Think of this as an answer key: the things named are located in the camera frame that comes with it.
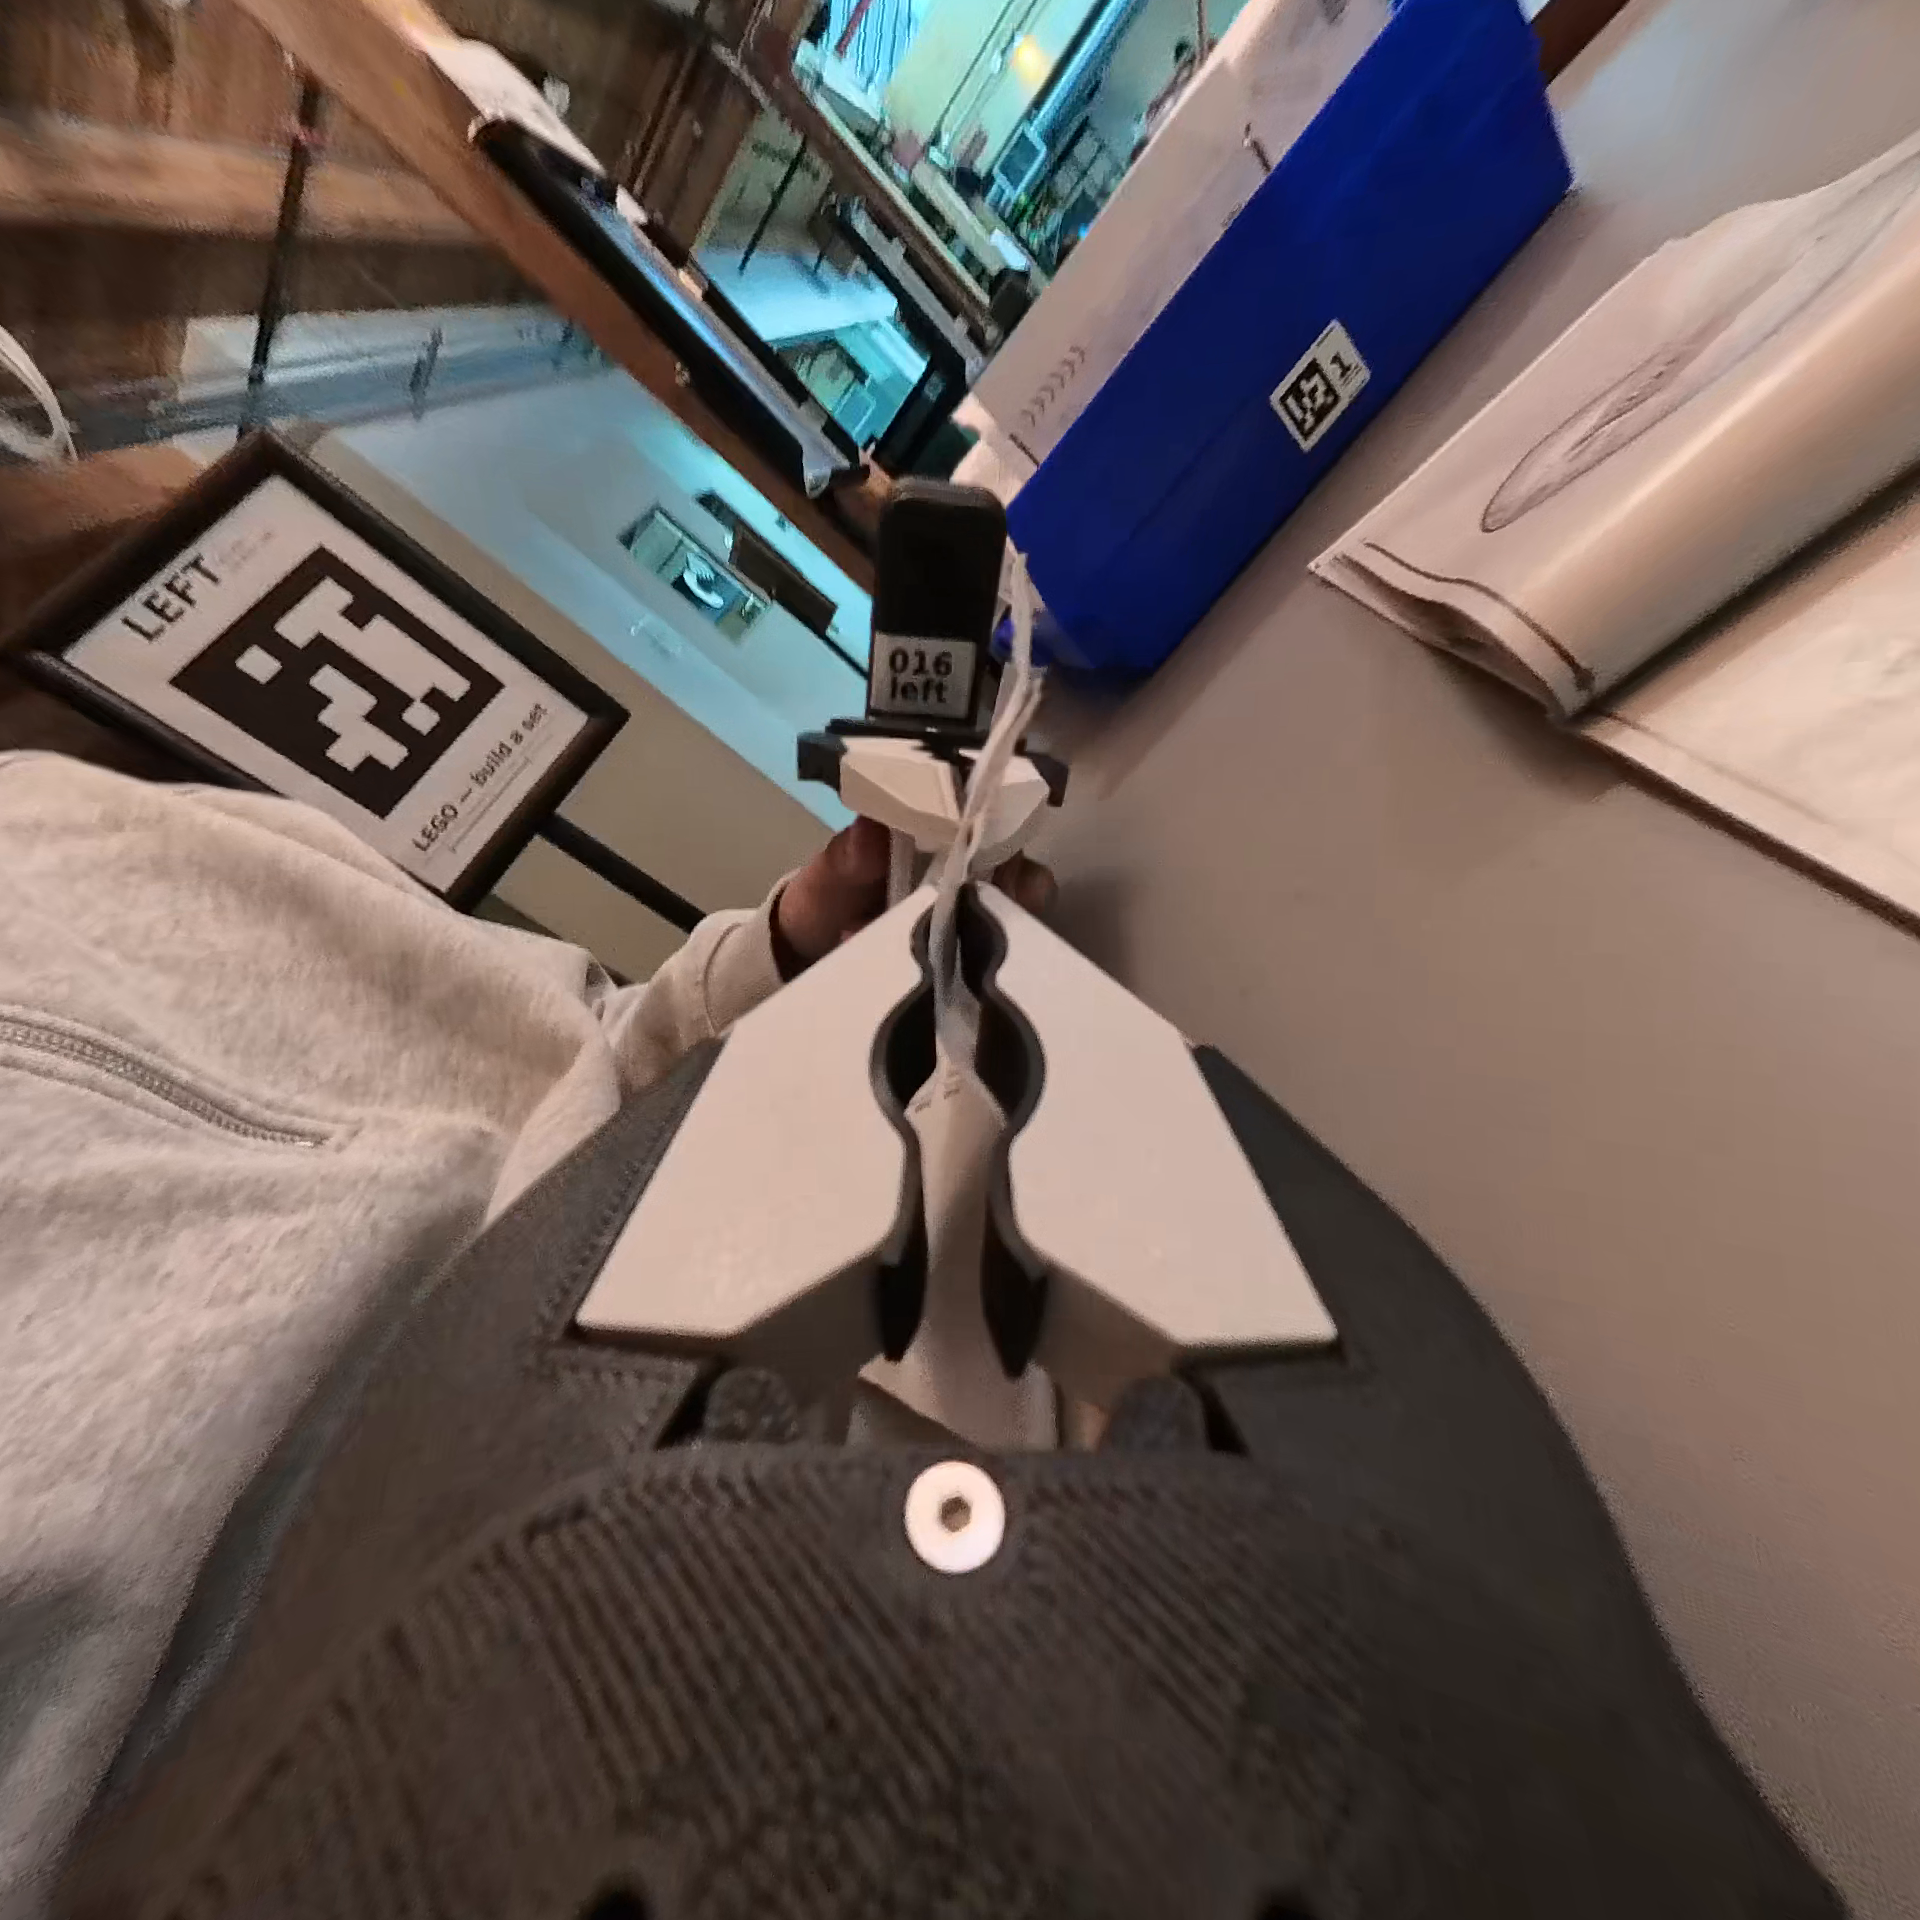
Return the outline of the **framed marker sign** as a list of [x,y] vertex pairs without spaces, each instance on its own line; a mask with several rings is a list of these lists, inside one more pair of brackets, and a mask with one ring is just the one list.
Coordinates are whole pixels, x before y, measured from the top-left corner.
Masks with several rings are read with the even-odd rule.
[[191,777],[324,808],[457,912],[548,841],[679,930],[701,917],[561,816],[625,708],[290,431],[243,431],[4,658]]

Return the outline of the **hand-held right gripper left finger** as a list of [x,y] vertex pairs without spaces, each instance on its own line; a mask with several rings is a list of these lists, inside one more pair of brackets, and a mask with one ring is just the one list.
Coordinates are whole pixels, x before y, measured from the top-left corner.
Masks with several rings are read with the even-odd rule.
[[886,908],[715,1043],[576,1305],[581,1342],[763,1368],[807,1396],[916,1346],[935,900],[925,886]]

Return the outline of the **open instruction booklet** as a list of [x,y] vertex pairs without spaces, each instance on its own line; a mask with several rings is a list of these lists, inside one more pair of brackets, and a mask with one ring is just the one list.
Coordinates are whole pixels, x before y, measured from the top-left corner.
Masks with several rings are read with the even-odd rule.
[[1651,252],[1312,571],[1915,925],[1915,137]]

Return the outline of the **person's left forearm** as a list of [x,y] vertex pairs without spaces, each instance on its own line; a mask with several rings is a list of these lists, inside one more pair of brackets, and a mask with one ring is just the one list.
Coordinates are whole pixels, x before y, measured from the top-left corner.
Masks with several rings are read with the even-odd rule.
[[704,1041],[759,1008],[803,969],[781,912],[790,891],[784,878],[756,908],[704,917],[684,943],[644,984],[617,987],[599,965],[587,969],[583,1008],[595,1037],[581,1043],[572,1071],[572,1096],[612,1108],[658,1078]]

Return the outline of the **blue plastic bin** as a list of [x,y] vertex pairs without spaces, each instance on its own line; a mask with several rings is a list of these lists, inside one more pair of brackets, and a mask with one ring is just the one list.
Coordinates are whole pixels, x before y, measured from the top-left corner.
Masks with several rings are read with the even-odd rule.
[[1396,4],[1008,506],[1046,663],[1136,681],[1570,192],[1519,4]]

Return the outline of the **wooden beam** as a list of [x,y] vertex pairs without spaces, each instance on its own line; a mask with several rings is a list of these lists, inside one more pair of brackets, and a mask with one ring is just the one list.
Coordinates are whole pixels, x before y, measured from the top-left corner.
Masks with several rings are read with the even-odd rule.
[[807,496],[679,375],[679,356],[621,291],[468,141],[473,112],[427,55],[451,25],[430,4],[241,4],[278,50],[340,97],[548,308],[581,327],[690,435],[794,522],[856,587],[875,584],[880,474]]

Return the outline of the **person's grey sweatshirt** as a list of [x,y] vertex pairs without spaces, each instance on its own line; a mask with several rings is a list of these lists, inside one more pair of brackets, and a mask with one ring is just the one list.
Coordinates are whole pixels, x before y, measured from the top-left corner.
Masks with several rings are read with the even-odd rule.
[[4,756],[4,1916],[340,1346],[617,1111],[592,965],[311,807]]

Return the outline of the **person's left hand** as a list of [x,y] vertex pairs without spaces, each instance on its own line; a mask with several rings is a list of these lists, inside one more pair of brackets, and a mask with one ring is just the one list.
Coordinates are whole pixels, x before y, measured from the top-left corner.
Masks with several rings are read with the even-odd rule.
[[825,850],[784,878],[769,903],[769,950],[781,979],[825,959],[889,908],[890,830],[852,819]]

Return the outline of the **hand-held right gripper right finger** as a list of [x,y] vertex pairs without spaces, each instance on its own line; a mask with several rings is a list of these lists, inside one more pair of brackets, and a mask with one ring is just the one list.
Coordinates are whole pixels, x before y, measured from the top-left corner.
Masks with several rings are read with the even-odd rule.
[[1147,1379],[1318,1355],[1336,1320],[1186,1036],[1005,891],[973,889],[999,1368],[1111,1410]]

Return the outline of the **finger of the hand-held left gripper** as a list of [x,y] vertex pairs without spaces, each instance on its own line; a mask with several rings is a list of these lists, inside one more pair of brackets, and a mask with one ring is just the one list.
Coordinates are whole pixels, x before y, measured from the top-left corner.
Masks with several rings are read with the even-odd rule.
[[1011,755],[990,767],[990,755],[980,755],[966,777],[966,854],[1016,858],[1049,807],[1052,791],[1030,756]]
[[836,794],[914,844],[953,841],[963,819],[963,767],[931,748],[842,748]]

